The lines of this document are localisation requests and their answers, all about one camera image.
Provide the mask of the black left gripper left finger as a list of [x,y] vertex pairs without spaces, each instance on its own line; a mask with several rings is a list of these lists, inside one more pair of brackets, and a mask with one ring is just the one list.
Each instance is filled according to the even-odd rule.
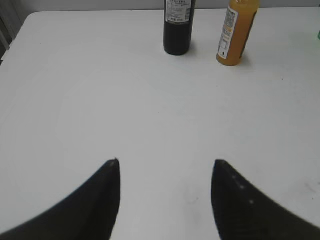
[[2,240],[109,240],[121,202],[118,159],[105,162],[52,208],[1,233]]

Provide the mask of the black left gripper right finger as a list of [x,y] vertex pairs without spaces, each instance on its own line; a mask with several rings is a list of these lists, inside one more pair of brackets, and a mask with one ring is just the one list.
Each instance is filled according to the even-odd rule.
[[222,240],[318,240],[319,227],[282,207],[226,160],[214,162],[212,211]]

